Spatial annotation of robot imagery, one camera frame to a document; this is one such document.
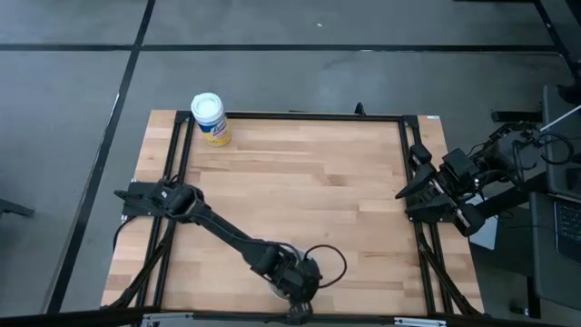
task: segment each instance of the black cable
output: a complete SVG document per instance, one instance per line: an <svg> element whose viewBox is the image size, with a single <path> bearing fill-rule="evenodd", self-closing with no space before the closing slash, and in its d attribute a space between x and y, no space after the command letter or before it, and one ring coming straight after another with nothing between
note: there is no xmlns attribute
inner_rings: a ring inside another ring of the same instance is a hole
<svg viewBox="0 0 581 327"><path fill-rule="evenodd" d="M476 149L477 146L484 145L484 144L486 144L486 142L472 146L472 149L470 149L470 152L468 152L468 154L466 154L466 156L469 157L474 152L474 149Z"/></svg>
<svg viewBox="0 0 581 327"><path fill-rule="evenodd" d="M543 137L546 137L546 136L553 136L557 139L555 141L549 141L548 143L555 143L558 141L563 142L567 148L567 156L566 156L565 160L555 162L555 161L548 159L547 156L545 155L545 153L541 150L541 157L543 158L543 160L547 164L553 164L553 165L562 165L562 164L570 163L571 159L573 159L573 155L575 154L575 147L573 146L571 141L569 141L569 139L567 137L564 137L563 135L561 135L559 133L555 133L555 132L543 132L541 135L538 136L538 140L540 141Z"/></svg>
<svg viewBox="0 0 581 327"><path fill-rule="evenodd" d="M513 160L513 162L515 162L515 166L516 166L517 181L518 181L518 185L516 185L516 186L519 187L519 185L525 181L525 176L523 174L523 163L520 159L520 154L518 152L518 142L512 143L512 160Z"/></svg>
<svg viewBox="0 0 581 327"><path fill-rule="evenodd" d="M175 174L172 178L170 178L170 183L175 183L178 180L178 174Z"/></svg>
<svg viewBox="0 0 581 327"><path fill-rule="evenodd" d="M483 189L484 187L488 184L488 180L490 179L490 176L494 176L495 174L500 174L501 177L498 178L497 180L501 183L507 182L507 181L511 181L514 185L517 185L517 181L514 180L514 178L510 175L510 173L507 173L506 171L500 170L500 169L493 169L493 170L489 170L489 171L485 171L484 173L482 173L479 177L480 178L484 178L480 181L480 184L478 186L477 189L477 193L480 194L480 196L482 196L482 199L484 199L483 196Z"/></svg>
<svg viewBox="0 0 581 327"><path fill-rule="evenodd" d="M345 259L345 256L343 255L343 253L341 253L341 251L339 251L338 248L336 248L332 245L328 245L328 244L319 244L319 245L315 245L315 246L311 247L309 250L307 250L307 252L305 252L305 258L309 255L309 253L311 251L313 251L315 249L319 249L319 248L328 248L328 249L335 251L341 257L341 260L343 261L343 271L341 272L339 277L335 278L334 280L332 280L330 282L327 282L326 284L322 284L319 286L320 289L324 289L326 287L331 286L335 282L340 281L341 278L343 278L343 276L345 276L345 273L347 272L347 260Z"/></svg>
<svg viewBox="0 0 581 327"><path fill-rule="evenodd" d="M113 236L113 251L115 251L115 247L117 246L117 238L119 237L119 233L125 227L125 225L130 223L134 218L135 216L127 216L127 219L122 224L120 224L119 227L117 227L115 235Z"/></svg>
<svg viewBox="0 0 581 327"><path fill-rule="evenodd" d="M142 269L137 273L129 286L123 290L121 296L115 302L111 303L109 307L126 308L131 303L133 297L135 297L137 294L138 289L149 278L153 268L155 267L155 264L160 260L163 253L167 251L170 239L171 233L170 229L168 228L165 230L163 238L155 247L152 257L143 263Z"/></svg>

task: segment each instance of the gray floor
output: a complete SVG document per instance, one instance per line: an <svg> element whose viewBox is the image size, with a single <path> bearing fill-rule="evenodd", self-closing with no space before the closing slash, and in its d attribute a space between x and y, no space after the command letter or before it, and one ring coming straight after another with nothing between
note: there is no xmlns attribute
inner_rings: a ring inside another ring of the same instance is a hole
<svg viewBox="0 0 581 327"><path fill-rule="evenodd" d="M145 3L0 0L0 43L131 44ZM550 39L527 4L158 0L145 43L545 45ZM43 309L127 58L126 52L0 52L0 197L36 209L31 219L0 221L2 316ZM205 91L240 111L349 113L362 102L369 113L440 115L449 147L468 149L497 127L490 111L536 110L544 84L569 82L553 55L141 53L64 310L100 303L122 207L113 190L133 175L152 109L187 109ZM487 312L516 318L507 304L524 299L524 279L475 261ZM551 303L543 310L551 322L581 319Z"/></svg>

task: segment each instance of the white lid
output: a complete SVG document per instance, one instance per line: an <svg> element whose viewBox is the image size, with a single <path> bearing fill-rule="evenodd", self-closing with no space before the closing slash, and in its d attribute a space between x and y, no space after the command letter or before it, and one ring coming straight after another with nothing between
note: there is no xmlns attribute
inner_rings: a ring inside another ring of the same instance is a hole
<svg viewBox="0 0 581 327"><path fill-rule="evenodd" d="M199 123L211 123L218 120L224 111L222 100L213 93L198 94L193 97L192 113Z"/></svg>

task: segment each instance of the yellow label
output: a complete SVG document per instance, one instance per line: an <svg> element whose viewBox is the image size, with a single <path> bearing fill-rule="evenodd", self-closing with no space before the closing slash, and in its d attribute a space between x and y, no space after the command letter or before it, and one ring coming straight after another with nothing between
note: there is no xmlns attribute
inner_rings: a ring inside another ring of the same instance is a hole
<svg viewBox="0 0 581 327"><path fill-rule="evenodd" d="M223 146L232 139L232 135L228 128L226 128L225 131L222 131L221 135L219 135L220 137L216 137L217 135L212 132L202 134L203 137L208 140L208 143L212 146Z"/></svg>

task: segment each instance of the black metal frame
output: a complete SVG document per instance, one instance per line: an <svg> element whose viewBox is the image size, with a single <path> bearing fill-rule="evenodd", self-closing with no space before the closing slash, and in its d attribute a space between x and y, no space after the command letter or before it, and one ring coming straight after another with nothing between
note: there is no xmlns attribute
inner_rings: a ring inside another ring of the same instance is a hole
<svg viewBox="0 0 581 327"><path fill-rule="evenodd" d="M171 169L171 166L168 168L168 164L171 164L173 161L174 153L176 151L174 144L174 140L177 140L177 136L179 134L179 129L181 128L181 121L178 118L181 113L185 113L186 115L191 115L190 112L177 112L175 124L173 126L172 131L172 140L170 141L170 150L168 152L168 157L166 160L166 170L164 173L164 177L168 177L168 169ZM399 127L399 137L401 141L401 151L402 151L402 159L404 160L404 166L406 169L406 176L408 177L408 181L412 178L412 169L407 161L408 153L409 153L409 141L407 136L407 126L411 128L413 136L414 136L414 143L420 144L421 137L419 133L419 123L418 118L415 115L369 115L366 114L363 105L361 103L357 104L356 110L354 114L307 114L307 113L251 113L251 112L234 112L234 113L227 113L228 118L230 119L268 119L268 120L315 120L315 121L353 121L353 122L392 122L397 123ZM190 146L192 143L192 134L193 134L193 119L190 119L188 123L188 129L186 134L186 139L184 141L183 149L182 149L182 160L180 162L180 171L178 172L178 180L183 181L185 176L185 167L188 161L188 153L190 152ZM427 314L434 314L437 313L435 300L434 300L434 293L432 290L432 284L430 280L429 274L429 265L424 257L421 254L419 249L419 237L423 234L423 225L420 222L414 222L414 233L416 235L417 247L418 247L418 255L419 255L419 267L421 270L421 279L424 289L424 299L426 302L426 310ZM174 228L174 224L170 223L168 228ZM443 253L441 250L441 244L439 241L439 234L438 234L438 227L435 224L431 224L429 226L430 235L432 239L432 246L434 248L434 252L437 256L437 259L440 264L444 265L443 260ZM157 238L159 237L157 233L159 232L159 227L155 229L155 225L152 227L152 233L150 234L150 239L148 242L148 250L150 244L156 244ZM160 266L160 271L158 275L158 280L155 289L155 295L153 300L153 307L160 308L162 305L162 297L163 297L163 288L165 285L165 279L167 277L167 272L169 269L169 257L171 255L171 246L167 250L167 252L163 255L163 258L167 258L162 260L162 264ZM449 295L445 291L440 283L440 290L442 293L442 300L444 303L444 313L453 313L452 302L450 300ZM143 301L138 302L136 306L143 305ZM244 320L244 321L257 321L257 322L286 322L287 317L285 314L282 313L246 313L246 312L193 312L193 319L210 319L210 320ZM314 314L312 317L309 318L309 322L345 322L345 323L393 323L395 316L374 316L374 315L353 315L353 314Z"/></svg>
<svg viewBox="0 0 581 327"><path fill-rule="evenodd" d="M159 316L158 319L154 316L157 313L164 313L166 315ZM109 327L120 326L126 324L136 324L140 322L157 323L164 318L183 318L186 320L205 320L205 321L227 321L227 322L286 322L284 315L265 317L260 313L228 313L221 312L178 312L167 311L160 312L159 308L143 307L143 308L124 308L124 309L110 309L106 311L88 311L88 312L64 312L51 313L43 315L29 315L11 318L0 318L0 325L2 326L18 326L18 327L48 327L48 326L80 326L80 327ZM434 313L427 317L391 317L391 316L366 316L366 323L373 324L394 324L398 322L402 324L404 319L424 319L430 321L445 322L448 327L559 327L552 324L528 322L508 321L501 319L492 319L489 317L472 317L462 316L457 314ZM322 323L357 323L361 321L358 315L328 315L319 314L309 322Z"/></svg>

